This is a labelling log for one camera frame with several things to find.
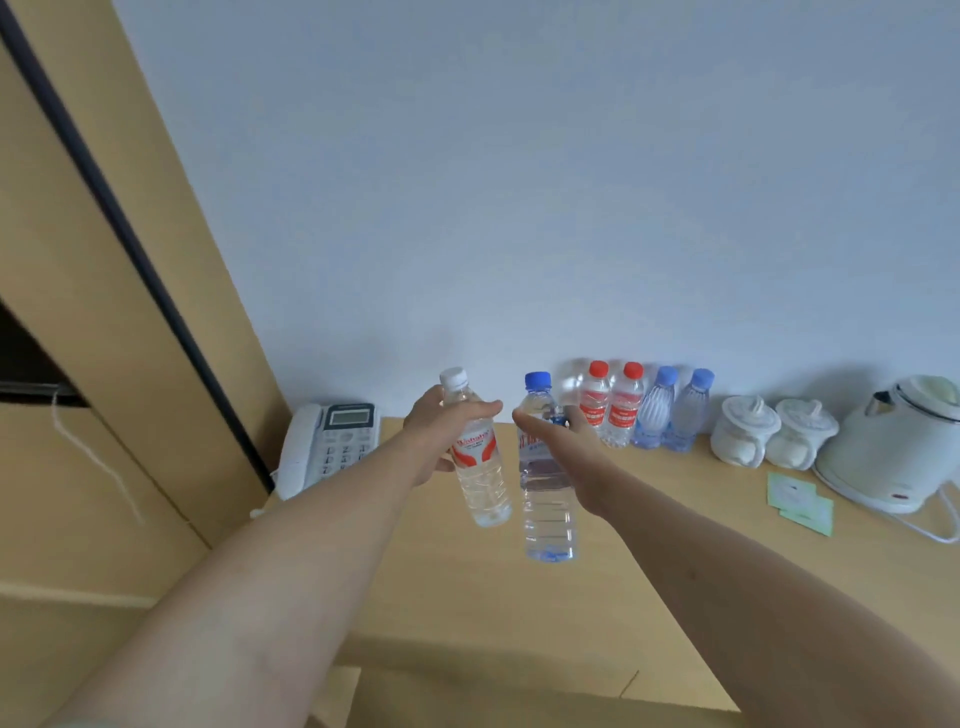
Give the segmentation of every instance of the person's left hand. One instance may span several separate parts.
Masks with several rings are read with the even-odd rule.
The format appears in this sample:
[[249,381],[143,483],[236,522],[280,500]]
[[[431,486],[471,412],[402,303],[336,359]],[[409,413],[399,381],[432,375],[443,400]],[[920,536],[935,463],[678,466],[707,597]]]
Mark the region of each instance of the person's left hand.
[[463,401],[447,407],[443,401],[443,386],[430,387],[403,421],[403,431],[416,441],[414,447],[423,454],[418,485],[429,480],[434,471],[453,472],[453,463],[443,454],[453,447],[470,420],[494,417],[503,409],[500,400]]

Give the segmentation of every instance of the wahaha water bottle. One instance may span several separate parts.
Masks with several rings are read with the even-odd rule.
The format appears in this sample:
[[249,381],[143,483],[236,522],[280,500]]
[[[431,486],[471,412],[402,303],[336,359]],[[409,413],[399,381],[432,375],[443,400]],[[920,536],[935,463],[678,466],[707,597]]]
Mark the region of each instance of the wahaha water bottle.
[[643,401],[643,365],[628,361],[623,376],[616,378],[611,394],[610,413],[600,428],[600,439],[611,448],[623,448],[634,431],[636,411]]
[[[460,401],[480,401],[469,388],[463,367],[440,373],[444,386],[444,405]],[[451,449],[453,464],[464,489],[467,508],[477,525],[500,525],[510,518],[510,497],[503,482],[503,463],[496,447],[493,420],[473,420]]]
[[600,428],[607,414],[607,404],[610,402],[609,371],[610,365],[606,361],[591,361],[589,372],[580,386],[580,411],[594,429]]
[[[520,403],[520,410],[554,425],[565,425],[564,411],[550,392],[550,373],[531,372],[524,383],[527,396]],[[550,563],[568,561],[576,554],[576,494],[564,469],[542,440],[522,430],[516,435],[527,556]]]
[[690,452],[694,440],[707,419],[707,405],[710,401],[710,387],[713,385],[713,372],[709,369],[695,369],[690,383],[677,397],[670,413],[670,424],[663,433],[663,446],[676,452]]
[[632,445],[638,448],[653,449],[660,446],[663,432],[670,424],[670,410],[673,409],[673,385],[677,383],[677,370],[673,367],[660,367],[657,381],[643,398],[636,413]]

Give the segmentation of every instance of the ribbed plastic bottle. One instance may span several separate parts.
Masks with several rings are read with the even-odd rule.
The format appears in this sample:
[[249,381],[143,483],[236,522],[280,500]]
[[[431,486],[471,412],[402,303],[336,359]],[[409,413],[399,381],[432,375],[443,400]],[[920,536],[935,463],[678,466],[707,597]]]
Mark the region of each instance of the ribbed plastic bottle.
[[591,361],[584,383],[580,385],[580,411],[593,429],[600,429],[607,414],[607,405],[610,403],[609,371],[610,365],[606,361]]
[[676,452],[690,452],[707,419],[713,372],[695,369],[690,383],[677,397],[670,413],[670,425],[663,433],[663,446]]
[[[555,425],[566,422],[563,409],[550,392],[550,373],[531,372],[524,380],[527,396],[519,409]],[[569,561],[576,555],[574,513],[577,496],[564,469],[543,441],[517,431],[520,486],[523,489],[523,535],[527,556],[537,561]]]
[[654,386],[643,398],[636,413],[634,436],[630,439],[637,448],[653,449],[660,446],[663,432],[670,424],[670,410],[673,409],[673,385],[677,383],[677,370],[673,367],[660,367]]
[[611,394],[610,412],[600,428],[600,439],[611,448],[623,448],[634,431],[636,411],[643,401],[643,365],[628,361],[616,378]]
[[[444,405],[461,401],[480,401],[469,388],[463,367],[451,367],[440,373],[444,386]],[[496,446],[493,420],[473,420],[453,445],[453,464],[467,508],[477,525],[500,525],[510,518],[510,496],[503,482],[503,463]]]

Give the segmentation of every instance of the electric kettle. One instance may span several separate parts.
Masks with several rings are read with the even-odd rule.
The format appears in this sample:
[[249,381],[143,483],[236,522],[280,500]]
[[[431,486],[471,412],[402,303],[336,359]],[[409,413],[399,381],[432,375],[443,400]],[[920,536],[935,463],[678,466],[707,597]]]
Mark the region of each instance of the electric kettle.
[[853,410],[820,451],[814,472],[841,496],[905,514],[919,510],[958,467],[960,387],[942,376],[909,376]]

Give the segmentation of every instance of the red bottle cap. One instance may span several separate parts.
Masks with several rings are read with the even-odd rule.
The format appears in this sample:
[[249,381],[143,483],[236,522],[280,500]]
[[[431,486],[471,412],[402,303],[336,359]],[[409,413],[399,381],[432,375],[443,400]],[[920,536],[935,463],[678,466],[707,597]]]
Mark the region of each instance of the red bottle cap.
[[590,362],[590,376],[596,376],[598,379],[602,379],[607,375],[607,372],[610,371],[610,364],[606,361],[596,361]]
[[628,361],[623,368],[627,379],[640,379],[643,376],[643,365],[636,361]]

